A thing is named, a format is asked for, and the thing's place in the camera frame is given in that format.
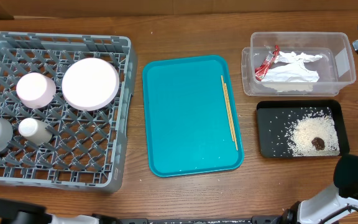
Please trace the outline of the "wooden chopstick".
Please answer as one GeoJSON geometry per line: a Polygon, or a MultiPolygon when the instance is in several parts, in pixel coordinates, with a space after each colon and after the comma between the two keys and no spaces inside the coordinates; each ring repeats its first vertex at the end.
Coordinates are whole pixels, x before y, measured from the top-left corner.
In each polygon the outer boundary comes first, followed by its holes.
{"type": "Polygon", "coordinates": [[[230,102],[229,102],[229,97],[228,97],[228,93],[227,93],[227,86],[226,86],[226,83],[224,82],[224,78],[222,75],[221,75],[221,83],[222,83],[222,87],[223,87],[223,93],[224,93],[224,99],[225,99],[226,111],[227,111],[227,118],[229,121],[229,128],[231,131],[232,141],[234,142],[235,135],[234,135],[234,126],[233,126],[231,109],[230,109],[230,102]]]}
{"type": "Polygon", "coordinates": [[[225,91],[226,102],[227,102],[227,106],[228,106],[228,116],[229,116],[229,123],[230,123],[230,126],[231,126],[232,138],[233,138],[236,150],[238,151],[236,132],[235,132],[235,128],[234,128],[234,122],[233,122],[232,111],[231,111],[231,104],[230,104],[230,99],[229,99],[228,89],[227,89],[226,83],[224,83],[224,91],[225,91]]]}

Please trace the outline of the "red snack wrapper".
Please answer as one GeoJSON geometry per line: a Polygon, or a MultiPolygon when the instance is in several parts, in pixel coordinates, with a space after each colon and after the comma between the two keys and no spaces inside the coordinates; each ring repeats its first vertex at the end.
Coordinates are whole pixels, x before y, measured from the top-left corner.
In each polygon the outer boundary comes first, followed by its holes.
{"type": "Polygon", "coordinates": [[[275,50],[273,52],[269,52],[268,55],[265,57],[265,60],[262,62],[261,66],[257,67],[255,72],[255,77],[258,81],[262,81],[263,78],[266,76],[268,70],[276,60],[277,56],[279,55],[280,47],[278,45],[275,46],[275,50]]]}

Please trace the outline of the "large white plate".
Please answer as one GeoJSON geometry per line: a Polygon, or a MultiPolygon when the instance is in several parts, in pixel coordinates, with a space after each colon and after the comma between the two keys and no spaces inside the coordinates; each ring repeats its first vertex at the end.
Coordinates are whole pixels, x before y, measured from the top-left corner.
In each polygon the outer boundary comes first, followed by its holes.
{"type": "Polygon", "coordinates": [[[94,111],[112,102],[119,89],[117,70],[100,58],[85,58],[75,62],[65,72],[62,93],[75,109],[94,111]]]}

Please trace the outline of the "white napkin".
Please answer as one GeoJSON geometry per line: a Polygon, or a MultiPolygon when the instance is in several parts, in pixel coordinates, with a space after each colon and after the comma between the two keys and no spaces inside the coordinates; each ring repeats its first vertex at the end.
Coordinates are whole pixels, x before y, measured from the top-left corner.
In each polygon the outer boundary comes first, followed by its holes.
{"type": "Polygon", "coordinates": [[[263,75],[257,75],[257,78],[262,82],[317,82],[318,72],[307,69],[305,64],[317,62],[322,58],[322,55],[279,51],[272,62],[284,65],[269,67],[263,75]]]}

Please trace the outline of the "white rice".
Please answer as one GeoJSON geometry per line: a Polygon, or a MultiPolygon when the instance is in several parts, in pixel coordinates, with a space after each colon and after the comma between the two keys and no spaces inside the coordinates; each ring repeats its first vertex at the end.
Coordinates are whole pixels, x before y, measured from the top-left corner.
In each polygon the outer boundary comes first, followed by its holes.
{"type": "Polygon", "coordinates": [[[333,114],[328,107],[276,108],[269,128],[274,157],[319,157],[340,155],[333,114]],[[317,151],[311,141],[319,137],[325,149],[317,151]]]}

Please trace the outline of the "white cup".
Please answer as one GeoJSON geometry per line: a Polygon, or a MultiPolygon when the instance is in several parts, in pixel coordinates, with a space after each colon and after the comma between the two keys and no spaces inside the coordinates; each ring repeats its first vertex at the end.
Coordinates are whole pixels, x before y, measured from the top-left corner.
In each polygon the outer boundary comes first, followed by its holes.
{"type": "Polygon", "coordinates": [[[19,133],[26,140],[40,146],[45,142],[49,142],[52,138],[52,133],[47,130],[47,127],[48,124],[43,121],[26,118],[19,123],[19,133]]]}

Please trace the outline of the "brown food scrap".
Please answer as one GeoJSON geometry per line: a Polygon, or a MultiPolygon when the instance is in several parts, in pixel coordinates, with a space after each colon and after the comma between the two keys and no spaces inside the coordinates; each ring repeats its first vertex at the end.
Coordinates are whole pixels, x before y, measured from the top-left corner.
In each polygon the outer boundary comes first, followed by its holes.
{"type": "Polygon", "coordinates": [[[319,138],[319,137],[315,137],[312,141],[311,141],[312,145],[314,146],[314,148],[317,151],[322,151],[325,149],[325,143],[324,140],[319,138]]]}

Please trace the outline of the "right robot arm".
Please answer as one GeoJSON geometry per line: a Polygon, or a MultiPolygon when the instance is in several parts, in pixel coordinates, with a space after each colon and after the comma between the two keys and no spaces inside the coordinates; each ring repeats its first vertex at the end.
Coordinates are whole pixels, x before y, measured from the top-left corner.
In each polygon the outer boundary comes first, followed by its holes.
{"type": "Polygon", "coordinates": [[[346,154],[338,160],[332,185],[297,202],[272,223],[338,223],[353,212],[358,213],[358,156],[346,154]]]}

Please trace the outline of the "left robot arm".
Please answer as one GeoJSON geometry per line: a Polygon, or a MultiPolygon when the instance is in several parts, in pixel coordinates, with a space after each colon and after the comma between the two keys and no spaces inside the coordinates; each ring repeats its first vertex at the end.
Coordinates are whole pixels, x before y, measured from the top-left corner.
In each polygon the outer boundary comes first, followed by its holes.
{"type": "Polygon", "coordinates": [[[46,208],[32,203],[16,202],[0,198],[0,223],[22,224],[122,224],[117,218],[93,214],[62,218],[46,212],[46,208]]]}

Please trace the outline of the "teal plastic tray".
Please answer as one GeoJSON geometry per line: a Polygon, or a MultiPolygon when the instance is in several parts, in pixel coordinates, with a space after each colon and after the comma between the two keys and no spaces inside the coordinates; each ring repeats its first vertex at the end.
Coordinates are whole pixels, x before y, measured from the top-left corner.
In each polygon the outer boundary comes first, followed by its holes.
{"type": "Polygon", "coordinates": [[[218,55],[160,60],[142,72],[150,170],[159,177],[238,168],[241,130],[227,62],[218,55]],[[227,85],[238,151],[232,141],[221,75],[227,85]]]}

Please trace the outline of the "black plastic tray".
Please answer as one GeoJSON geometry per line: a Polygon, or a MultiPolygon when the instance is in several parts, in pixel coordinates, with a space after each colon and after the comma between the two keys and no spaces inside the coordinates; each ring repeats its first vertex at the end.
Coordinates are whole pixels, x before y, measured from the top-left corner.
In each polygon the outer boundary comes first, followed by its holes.
{"type": "Polygon", "coordinates": [[[336,100],[261,101],[256,119],[260,153],[266,158],[335,157],[350,152],[336,100]]]}

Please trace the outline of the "clear plastic bin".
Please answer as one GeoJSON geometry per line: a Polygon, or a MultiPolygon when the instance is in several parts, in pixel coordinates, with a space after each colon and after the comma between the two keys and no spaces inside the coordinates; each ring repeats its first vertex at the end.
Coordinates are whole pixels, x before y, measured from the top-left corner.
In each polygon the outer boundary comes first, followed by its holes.
{"type": "Polygon", "coordinates": [[[342,32],[255,32],[250,47],[242,51],[241,71],[244,93],[249,96],[335,96],[356,80],[352,49],[342,32]],[[258,81],[254,70],[276,45],[286,53],[322,55],[317,62],[305,64],[318,72],[318,81],[258,81]]]}

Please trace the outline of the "grey dish rack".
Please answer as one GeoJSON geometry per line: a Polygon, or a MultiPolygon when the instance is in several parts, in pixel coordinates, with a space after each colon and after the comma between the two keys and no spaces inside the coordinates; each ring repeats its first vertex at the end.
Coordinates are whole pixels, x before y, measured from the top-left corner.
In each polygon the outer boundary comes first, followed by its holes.
{"type": "Polygon", "coordinates": [[[134,94],[137,55],[131,40],[117,35],[46,34],[0,31],[0,118],[14,134],[0,153],[0,185],[116,192],[122,185],[127,117],[134,94]],[[116,97],[104,108],[80,111],[57,90],[44,108],[22,104],[16,85],[30,72],[62,84],[68,67],[84,58],[109,62],[119,74],[116,97]],[[48,124],[49,142],[35,145],[19,133],[34,118],[48,124]]]}

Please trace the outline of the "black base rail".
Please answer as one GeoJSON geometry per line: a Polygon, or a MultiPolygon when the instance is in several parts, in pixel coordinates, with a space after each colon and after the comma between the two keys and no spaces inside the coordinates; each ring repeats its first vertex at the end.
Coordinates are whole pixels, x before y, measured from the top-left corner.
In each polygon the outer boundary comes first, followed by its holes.
{"type": "Polygon", "coordinates": [[[163,219],[120,218],[120,224],[273,224],[280,223],[281,216],[261,215],[251,218],[209,218],[209,219],[163,219]]]}

